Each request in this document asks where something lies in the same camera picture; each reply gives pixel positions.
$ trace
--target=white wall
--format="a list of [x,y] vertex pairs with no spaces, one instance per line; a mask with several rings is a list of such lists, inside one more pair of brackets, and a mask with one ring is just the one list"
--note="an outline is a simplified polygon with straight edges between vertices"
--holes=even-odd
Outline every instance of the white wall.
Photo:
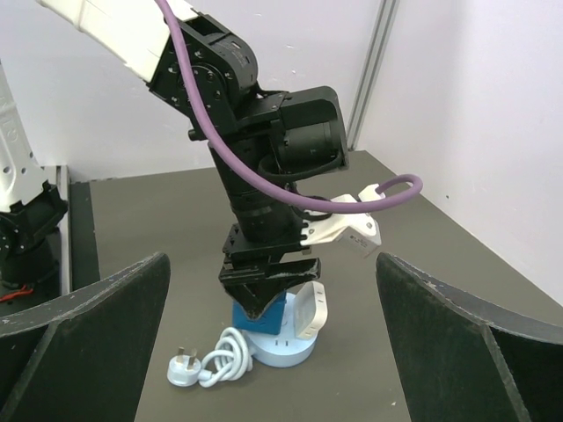
[[[348,117],[380,0],[190,3],[250,43],[264,88],[331,85]],[[187,139],[187,118],[54,13],[0,0],[0,28],[0,57],[41,163],[67,164],[75,180],[212,165],[205,142]]]
[[360,148],[563,303],[561,1],[401,1]]

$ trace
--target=red wire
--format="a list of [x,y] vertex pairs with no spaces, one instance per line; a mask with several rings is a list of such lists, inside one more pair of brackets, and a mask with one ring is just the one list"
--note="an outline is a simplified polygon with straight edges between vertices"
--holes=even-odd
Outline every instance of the red wire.
[[15,299],[19,296],[26,296],[26,295],[30,295],[31,293],[33,293],[33,287],[27,288],[27,285],[24,285],[20,290],[18,290],[17,292],[14,293],[9,293],[7,295],[4,295],[2,297],[0,297],[0,303],[2,302],[8,302],[11,301],[12,299]]

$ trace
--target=table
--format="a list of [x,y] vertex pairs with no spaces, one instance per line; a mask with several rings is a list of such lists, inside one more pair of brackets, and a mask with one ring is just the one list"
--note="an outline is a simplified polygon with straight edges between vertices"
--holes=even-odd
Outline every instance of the table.
[[[351,170],[303,182],[300,191],[329,198],[357,194],[392,177],[366,152],[351,153],[350,163]],[[102,276],[155,251],[172,262],[138,422],[410,420],[377,295],[375,256],[363,259],[344,244],[313,249],[323,263],[329,318],[304,364],[256,364],[237,382],[178,389],[166,380],[178,347],[207,353],[230,324],[231,302],[217,274],[234,217],[219,177],[214,169],[183,171],[94,181],[89,190]],[[505,308],[563,324],[556,302],[424,198],[375,217],[384,242],[380,251]]]

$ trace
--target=blue block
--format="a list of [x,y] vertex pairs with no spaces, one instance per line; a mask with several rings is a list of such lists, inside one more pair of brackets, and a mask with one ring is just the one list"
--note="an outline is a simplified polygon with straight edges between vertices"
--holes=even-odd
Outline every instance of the blue block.
[[236,302],[232,306],[232,326],[239,330],[262,332],[277,336],[282,330],[283,310],[285,309],[286,292],[280,294],[268,307],[264,315],[256,321],[246,317],[243,308]]

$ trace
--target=white cable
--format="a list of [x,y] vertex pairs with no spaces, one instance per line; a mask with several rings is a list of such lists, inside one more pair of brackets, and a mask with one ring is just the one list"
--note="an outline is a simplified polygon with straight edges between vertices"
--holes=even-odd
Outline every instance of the white cable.
[[[214,361],[216,372],[206,369]],[[252,371],[252,354],[245,337],[236,328],[225,328],[221,333],[215,350],[208,353],[200,362],[192,355],[179,354],[170,359],[168,381],[179,387],[189,387],[197,382],[204,388],[213,387],[220,381],[236,381],[247,371]]]

